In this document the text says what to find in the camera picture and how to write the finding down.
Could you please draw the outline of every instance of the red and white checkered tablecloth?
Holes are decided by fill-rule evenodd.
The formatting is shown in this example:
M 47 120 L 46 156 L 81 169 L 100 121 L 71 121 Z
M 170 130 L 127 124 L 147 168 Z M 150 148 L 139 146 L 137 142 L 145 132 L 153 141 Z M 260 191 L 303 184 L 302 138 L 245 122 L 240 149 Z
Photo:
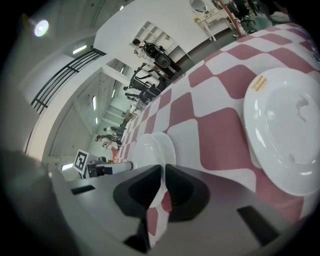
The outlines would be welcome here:
M 118 161 L 131 159 L 143 134 L 164 132 L 174 144 L 178 166 L 243 184 L 291 223 L 307 215 L 317 195 L 293 196 L 270 181 L 248 143 L 243 103 L 251 81 L 269 69 L 296 69 L 320 83 L 320 65 L 308 39 L 300 26 L 282 24 L 239 39 L 202 60 L 128 124 Z M 147 212 L 152 247 L 167 228 L 170 210 L 163 187 Z

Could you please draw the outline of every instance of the railing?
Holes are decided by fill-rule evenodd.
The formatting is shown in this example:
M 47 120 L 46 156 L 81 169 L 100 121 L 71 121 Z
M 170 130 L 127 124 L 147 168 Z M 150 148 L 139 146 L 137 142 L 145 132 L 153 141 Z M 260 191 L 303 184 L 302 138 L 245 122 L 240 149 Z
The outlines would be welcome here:
M 90 62 L 104 55 L 106 55 L 104 52 L 93 48 L 61 68 L 34 97 L 31 102 L 32 107 L 36 109 L 38 114 L 41 114 L 48 107 L 51 98 L 68 79 L 86 67 Z

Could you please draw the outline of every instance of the white plate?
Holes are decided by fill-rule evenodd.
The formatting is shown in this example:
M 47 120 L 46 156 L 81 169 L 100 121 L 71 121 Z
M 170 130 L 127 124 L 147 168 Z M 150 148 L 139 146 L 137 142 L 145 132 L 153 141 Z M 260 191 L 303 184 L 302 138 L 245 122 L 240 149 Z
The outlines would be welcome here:
M 150 165 L 175 165 L 175 148 L 169 136 L 163 132 L 144 134 L 134 146 L 131 161 L 135 169 Z
M 249 85 L 244 122 L 266 175 L 305 196 L 320 188 L 320 85 L 290 68 L 270 69 Z

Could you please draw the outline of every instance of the floor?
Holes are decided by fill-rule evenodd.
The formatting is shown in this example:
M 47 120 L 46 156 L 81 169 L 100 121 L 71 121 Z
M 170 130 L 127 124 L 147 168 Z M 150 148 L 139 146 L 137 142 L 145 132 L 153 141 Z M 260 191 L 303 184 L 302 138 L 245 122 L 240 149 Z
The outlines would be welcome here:
M 255 21 L 255 24 L 253 22 L 250 22 L 250 24 L 243 23 L 242 27 L 245 31 L 260 31 L 272 27 L 272 23 L 263 14 L 259 14 L 258 16 L 251 16 L 249 19 Z M 203 44 L 189 52 L 188 55 L 190 56 L 190 58 L 185 58 L 182 61 L 178 62 L 179 66 L 181 67 L 181 71 L 176 72 L 176 75 L 173 77 L 173 79 L 167 80 L 165 87 L 170 86 L 176 79 L 181 77 L 185 72 L 187 72 L 189 69 L 191 69 L 206 57 L 234 42 L 235 39 L 232 37 L 233 34 L 236 34 L 235 30 L 222 31 L 219 34 L 215 35 L 215 42 L 208 39 Z

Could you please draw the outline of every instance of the white ceiling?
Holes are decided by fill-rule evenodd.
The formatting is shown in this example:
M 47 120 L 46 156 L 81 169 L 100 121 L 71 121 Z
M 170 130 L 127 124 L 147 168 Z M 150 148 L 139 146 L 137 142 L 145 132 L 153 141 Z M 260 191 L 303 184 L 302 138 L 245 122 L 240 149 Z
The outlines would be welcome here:
M 97 30 L 121 6 L 132 1 L 55 0 L 43 6 L 25 24 L 25 29 L 12 48 L 7 65 L 11 73 L 14 70 L 11 82 L 19 85 L 34 67 L 41 65 L 41 62 L 54 53 L 72 56 L 77 45 L 86 44 L 89 48 L 94 43 Z M 33 33 L 34 24 L 43 19 L 49 22 L 49 29 L 44 36 L 36 37 Z

